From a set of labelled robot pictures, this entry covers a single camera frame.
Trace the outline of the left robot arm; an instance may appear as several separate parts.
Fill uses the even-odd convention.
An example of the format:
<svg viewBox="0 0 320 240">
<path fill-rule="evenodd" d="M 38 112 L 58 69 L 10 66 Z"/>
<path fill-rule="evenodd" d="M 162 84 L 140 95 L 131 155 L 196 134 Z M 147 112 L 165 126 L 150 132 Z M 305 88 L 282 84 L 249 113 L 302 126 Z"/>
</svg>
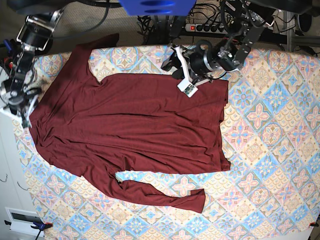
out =
<svg viewBox="0 0 320 240">
<path fill-rule="evenodd" d="M 178 53 L 181 53 L 193 84 L 216 80 L 212 73 L 218 70 L 225 73 L 240 70 L 253 45 L 265 30 L 265 25 L 272 24 L 274 12 L 275 9 L 258 5 L 254 1 L 220 1 L 220 23 L 226 31 L 223 39 L 217 45 L 202 39 L 190 49 L 171 44 L 173 52 L 162 63 L 161 69 L 168 72 L 175 68 L 172 76 L 182 80 L 186 75 L 178 58 Z"/>
</svg>

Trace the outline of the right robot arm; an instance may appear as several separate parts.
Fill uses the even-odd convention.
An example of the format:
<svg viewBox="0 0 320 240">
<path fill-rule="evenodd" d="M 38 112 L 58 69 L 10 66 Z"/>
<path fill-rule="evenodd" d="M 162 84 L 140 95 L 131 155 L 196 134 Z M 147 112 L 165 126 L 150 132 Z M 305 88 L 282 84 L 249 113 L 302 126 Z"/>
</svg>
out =
<svg viewBox="0 0 320 240">
<path fill-rule="evenodd" d="M 28 15 L 16 39 L 3 41 L 7 57 L 0 59 L 0 111 L 5 115 L 24 121 L 31 114 L 42 92 L 31 86 L 36 74 L 34 57 L 49 47 L 64 10 Z"/>
</svg>

